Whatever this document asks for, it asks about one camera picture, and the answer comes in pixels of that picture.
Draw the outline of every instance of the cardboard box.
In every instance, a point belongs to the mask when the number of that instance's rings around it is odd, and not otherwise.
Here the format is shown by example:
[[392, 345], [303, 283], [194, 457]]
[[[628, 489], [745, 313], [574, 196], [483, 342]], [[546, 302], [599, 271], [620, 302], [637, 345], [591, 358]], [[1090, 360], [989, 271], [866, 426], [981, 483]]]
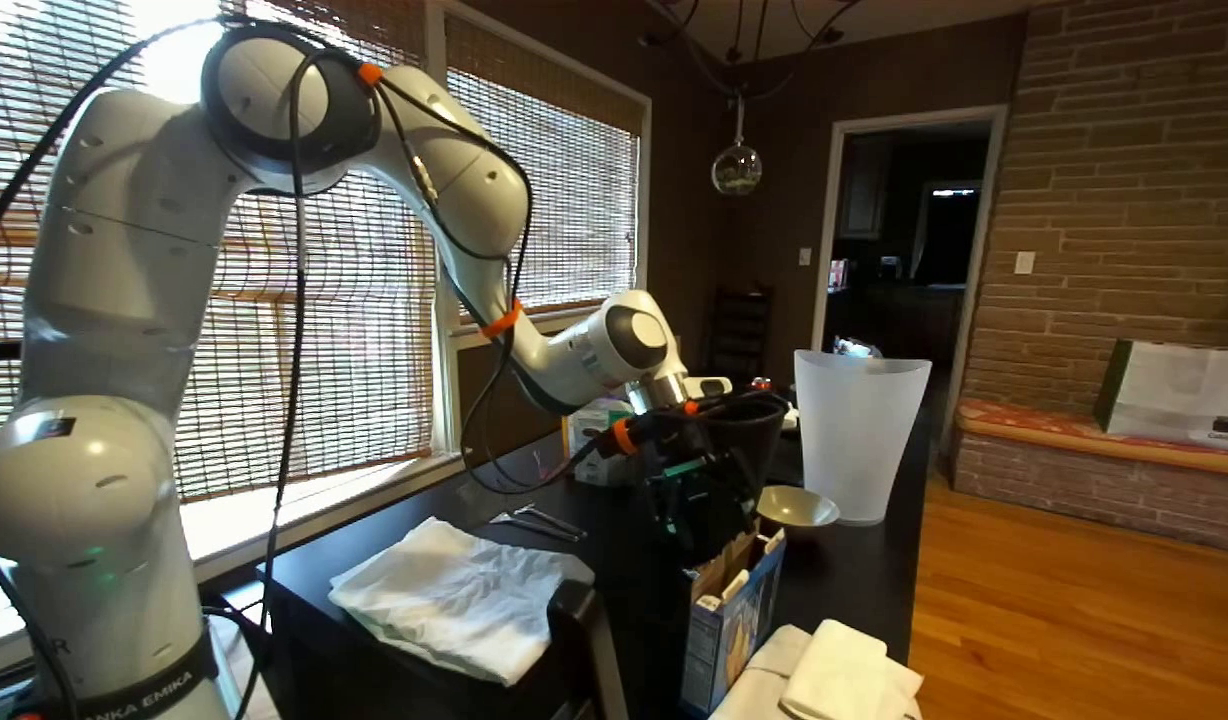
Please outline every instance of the cardboard box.
[[1114, 436], [1228, 447], [1228, 347], [1117, 342], [1093, 418]]
[[783, 533], [745, 533], [696, 568], [679, 689], [686, 711], [715, 711], [751, 653], [768, 641], [779, 568]]

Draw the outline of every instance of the doorway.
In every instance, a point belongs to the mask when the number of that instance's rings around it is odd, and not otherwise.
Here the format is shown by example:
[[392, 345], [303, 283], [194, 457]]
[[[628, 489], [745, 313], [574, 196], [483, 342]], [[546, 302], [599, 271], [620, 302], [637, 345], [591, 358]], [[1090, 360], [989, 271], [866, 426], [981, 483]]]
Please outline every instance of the doorway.
[[1003, 110], [831, 129], [814, 347], [929, 358], [923, 440], [947, 454], [983, 261]]

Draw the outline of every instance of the folded cloth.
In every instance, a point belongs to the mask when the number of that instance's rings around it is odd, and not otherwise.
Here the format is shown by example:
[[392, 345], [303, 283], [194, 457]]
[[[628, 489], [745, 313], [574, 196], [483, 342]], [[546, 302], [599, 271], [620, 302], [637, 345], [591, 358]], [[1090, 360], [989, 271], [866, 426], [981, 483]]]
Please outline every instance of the folded cloth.
[[437, 670], [515, 684], [548, 648], [548, 602], [591, 574], [565, 553], [469, 535], [443, 519], [333, 578], [333, 605], [380, 645]]
[[922, 674], [888, 661], [884, 641], [824, 619], [787, 677], [779, 710], [800, 720], [922, 720], [922, 684]]
[[727, 689], [726, 703], [712, 711], [712, 720], [787, 720], [779, 710], [783, 684], [796, 674], [807, 632], [796, 623], [779, 623], [765, 648], [745, 666], [736, 684]]

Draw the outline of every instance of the brick wall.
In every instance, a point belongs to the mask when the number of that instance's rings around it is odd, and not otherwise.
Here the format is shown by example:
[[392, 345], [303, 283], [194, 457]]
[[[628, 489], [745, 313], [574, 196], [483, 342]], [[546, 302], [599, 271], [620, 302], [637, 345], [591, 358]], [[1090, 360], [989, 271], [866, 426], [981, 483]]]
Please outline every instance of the brick wall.
[[1027, 15], [964, 397], [1090, 418], [1117, 338], [1228, 345], [1228, 0]]
[[1228, 547], [1228, 477], [964, 436], [957, 489]]

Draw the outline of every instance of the trash bin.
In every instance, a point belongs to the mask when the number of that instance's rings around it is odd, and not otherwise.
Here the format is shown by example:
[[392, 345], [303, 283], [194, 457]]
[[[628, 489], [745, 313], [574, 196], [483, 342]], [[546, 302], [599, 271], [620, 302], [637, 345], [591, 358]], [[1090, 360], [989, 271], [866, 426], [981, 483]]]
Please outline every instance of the trash bin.
[[844, 524], [881, 524], [933, 360], [796, 353], [806, 489]]

